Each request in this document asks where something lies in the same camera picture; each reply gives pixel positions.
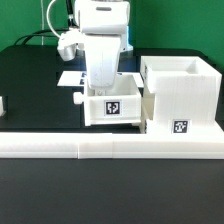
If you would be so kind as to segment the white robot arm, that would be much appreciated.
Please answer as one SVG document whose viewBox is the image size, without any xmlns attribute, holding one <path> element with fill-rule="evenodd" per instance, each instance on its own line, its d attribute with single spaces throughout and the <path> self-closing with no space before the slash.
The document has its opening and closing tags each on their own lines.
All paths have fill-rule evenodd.
<svg viewBox="0 0 224 224">
<path fill-rule="evenodd" d="M 76 26 L 58 34 L 50 19 L 56 1 L 49 3 L 46 20 L 58 38 L 58 53 L 64 61 L 70 61 L 75 58 L 77 49 L 83 50 L 87 85 L 96 95 L 103 95 L 115 85 L 120 53 L 130 49 L 130 3 L 125 0 L 75 0 L 75 11 L 70 16 Z"/>
</svg>

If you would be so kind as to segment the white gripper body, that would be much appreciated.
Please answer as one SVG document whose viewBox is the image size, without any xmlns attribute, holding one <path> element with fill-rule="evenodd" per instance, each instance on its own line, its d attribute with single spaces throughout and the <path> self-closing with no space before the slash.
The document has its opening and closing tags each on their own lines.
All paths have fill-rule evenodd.
<svg viewBox="0 0 224 224">
<path fill-rule="evenodd" d="M 81 45 L 89 87 L 110 89 L 129 23 L 130 4 L 124 0 L 76 0 L 74 5 L 78 27 L 60 35 L 57 50 L 64 61 L 70 61 Z"/>
</svg>

